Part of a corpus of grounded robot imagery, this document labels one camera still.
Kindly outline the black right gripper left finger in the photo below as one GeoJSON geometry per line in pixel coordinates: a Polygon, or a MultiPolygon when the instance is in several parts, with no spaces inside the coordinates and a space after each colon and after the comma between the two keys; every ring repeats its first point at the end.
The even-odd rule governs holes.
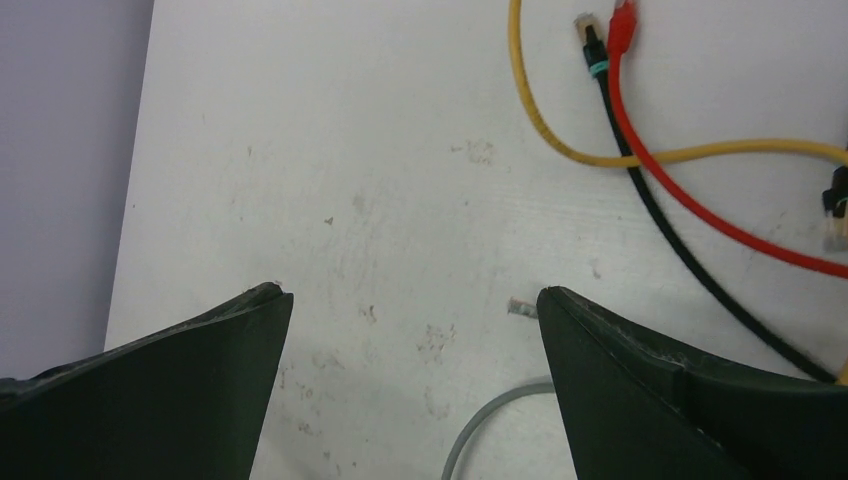
{"type": "Polygon", "coordinates": [[[246,479],[294,297],[266,282],[156,333],[1,382],[5,479],[246,479]]]}

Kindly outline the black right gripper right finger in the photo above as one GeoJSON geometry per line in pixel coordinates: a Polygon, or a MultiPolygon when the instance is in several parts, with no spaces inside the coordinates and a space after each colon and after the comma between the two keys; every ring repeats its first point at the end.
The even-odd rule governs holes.
{"type": "Polygon", "coordinates": [[[843,479],[847,390],[638,325],[564,287],[536,301],[581,479],[843,479]]]}

